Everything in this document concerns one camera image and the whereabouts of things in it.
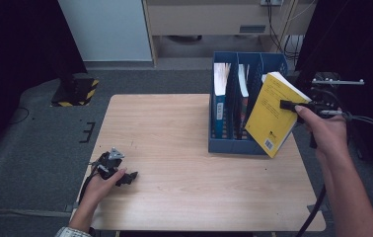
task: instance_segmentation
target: gray carpet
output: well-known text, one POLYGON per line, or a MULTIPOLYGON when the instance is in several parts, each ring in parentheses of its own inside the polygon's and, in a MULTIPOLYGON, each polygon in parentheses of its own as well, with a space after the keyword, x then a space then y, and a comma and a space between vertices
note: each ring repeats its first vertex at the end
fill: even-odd
MULTIPOLYGON (((53 211, 75 201, 102 121, 114 94, 208 93, 210 70, 117 70, 91 71, 100 80, 89 106, 53 108, 50 99, 59 81, 52 80, 26 91, 11 125, 0 138, 0 209, 53 211), (84 130, 94 122, 87 143, 84 130)), ((294 129, 299 150, 313 188, 318 194, 323 184, 321 170, 310 149, 304 126, 294 129)), ((351 145, 353 157, 355 147, 351 145)), ((354 159, 373 202, 373 162, 354 159)), ((325 204, 328 228, 306 236, 334 236, 332 214, 325 204)), ((0 236, 53 236, 68 217, 0 215, 0 236)), ((257 233, 270 236, 270 233, 257 233)), ((277 233, 293 236, 295 233, 277 233)))

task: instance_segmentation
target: yellow and black hazard tape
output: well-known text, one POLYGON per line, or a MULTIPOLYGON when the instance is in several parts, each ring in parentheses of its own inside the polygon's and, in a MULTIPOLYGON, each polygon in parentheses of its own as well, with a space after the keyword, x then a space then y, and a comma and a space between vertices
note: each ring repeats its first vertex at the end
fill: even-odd
POLYGON ((86 99, 83 101, 78 101, 78 102, 60 101, 60 102, 51 103, 51 105, 53 107, 87 106, 91 102, 91 99, 95 94, 95 90, 97 89, 97 85, 99 82, 100 82, 99 80, 94 80, 92 82, 91 88, 88 94, 86 95, 86 99))

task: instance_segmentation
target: book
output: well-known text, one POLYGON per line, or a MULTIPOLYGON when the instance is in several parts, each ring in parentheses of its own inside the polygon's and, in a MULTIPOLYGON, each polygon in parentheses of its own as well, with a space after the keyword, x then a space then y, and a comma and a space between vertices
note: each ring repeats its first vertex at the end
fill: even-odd
POLYGON ((236 94, 238 95, 235 104, 235 128, 236 139, 241 140, 245 130, 248 109, 248 75, 249 65, 239 64, 238 70, 238 86, 236 87, 236 94))
POLYGON ((281 100, 308 103, 311 99, 289 83, 279 72, 266 74, 245 129, 273 158, 288 137, 297 114, 279 107, 281 100))
POLYGON ((250 65, 249 67, 250 74, 248 75, 248 109, 246 113, 246 118, 248 119, 251 116, 252 109, 255 106, 255 102, 257 101, 258 94, 260 93, 261 86, 262 86, 262 64, 259 63, 257 65, 250 65))
POLYGON ((226 87, 230 72, 230 63, 217 62, 213 64, 214 96, 213 96, 213 129, 216 138, 223 138, 226 125, 226 87))

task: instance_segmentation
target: power outlet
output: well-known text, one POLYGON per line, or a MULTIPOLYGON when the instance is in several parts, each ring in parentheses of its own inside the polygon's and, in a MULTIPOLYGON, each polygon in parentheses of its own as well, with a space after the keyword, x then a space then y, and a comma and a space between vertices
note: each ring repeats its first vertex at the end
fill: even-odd
POLYGON ((267 2, 270 2, 271 6, 282 6, 284 0, 261 0, 261 6, 267 6, 267 2))

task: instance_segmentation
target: wall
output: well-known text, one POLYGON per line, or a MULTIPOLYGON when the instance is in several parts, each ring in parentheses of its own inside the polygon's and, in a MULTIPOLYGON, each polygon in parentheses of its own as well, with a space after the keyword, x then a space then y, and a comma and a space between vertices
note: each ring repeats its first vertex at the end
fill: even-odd
POLYGON ((141 0, 59 0, 84 61, 152 61, 141 0))

